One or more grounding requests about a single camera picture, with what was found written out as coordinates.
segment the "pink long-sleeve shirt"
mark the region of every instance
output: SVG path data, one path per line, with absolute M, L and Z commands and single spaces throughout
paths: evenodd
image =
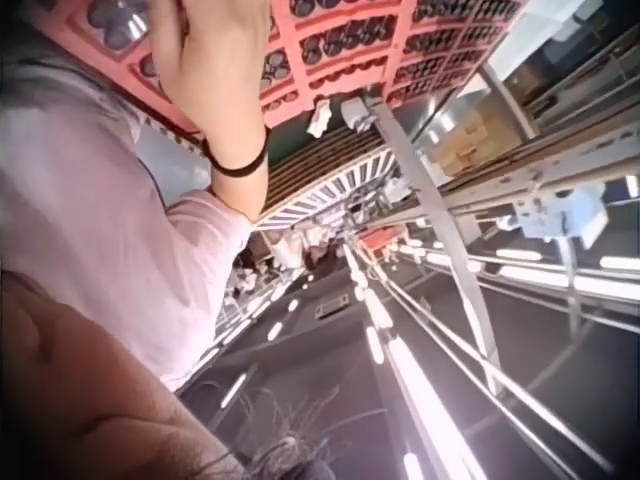
M 102 325 L 176 390 L 211 346 L 251 225 L 202 191 L 165 211 L 133 150 L 134 115 L 56 62 L 5 69 L 3 268 Z

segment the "wrist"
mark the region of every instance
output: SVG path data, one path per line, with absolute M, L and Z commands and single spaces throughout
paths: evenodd
M 267 128 L 261 110 L 242 117 L 236 114 L 228 120 L 222 128 L 210 128 L 204 135 L 216 162 L 233 170 L 250 164 L 262 152 Z

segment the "black hair tie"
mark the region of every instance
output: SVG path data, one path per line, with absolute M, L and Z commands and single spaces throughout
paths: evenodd
M 264 145 L 262 146 L 262 150 L 260 151 L 260 153 L 258 154 L 258 156 L 253 162 L 241 168 L 225 168 L 222 165 L 220 165 L 216 160 L 216 157 L 214 157 L 213 154 L 211 153 L 211 149 L 209 148 L 209 142 L 207 140 L 204 141 L 202 145 L 202 149 L 204 150 L 205 155 L 211 161 L 213 168 L 218 172 L 231 178 L 248 177 L 253 172 L 258 170 L 258 168 L 260 168 L 262 163 L 265 161 L 265 158 L 267 158 L 267 147 L 269 146 L 269 137 L 271 136 L 271 129 L 265 127 L 265 130 L 266 130 L 266 135 L 264 138 Z

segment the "red object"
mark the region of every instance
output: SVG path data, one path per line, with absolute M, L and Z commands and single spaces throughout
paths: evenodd
M 364 232 L 360 235 L 360 241 L 367 250 L 375 252 L 392 243 L 402 236 L 404 232 L 404 225 L 380 228 L 378 230 Z
M 50 9 L 33 1 L 31 21 L 41 32 L 111 78 L 149 114 L 198 138 L 196 127 L 162 93 L 146 38 L 123 38 L 126 19 L 120 30 L 96 28 L 103 21 L 99 0 L 42 2 L 53 3 Z M 103 1 L 120 8 L 115 0 Z M 273 0 L 261 95 L 265 121 L 273 127 L 313 110 L 318 97 L 376 83 L 392 107 L 454 92 L 470 80 L 526 1 L 307 0 L 302 8 L 296 0 Z M 120 3 L 142 12 L 146 1 Z M 298 15 L 307 16 L 294 15 L 296 5 Z

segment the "dark hair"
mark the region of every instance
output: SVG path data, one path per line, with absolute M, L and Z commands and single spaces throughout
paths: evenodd
M 317 262 L 314 261 L 313 256 L 311 255 L 311 252 L 309 250 L 304 252 L 304 255 L 302 257 L 302 261 L 304 262 L 304 266 L 310 272 L 313 272 L 316 268 L 318 268 L 318 265 L 320 264 L 320 260 L 318 260 Z

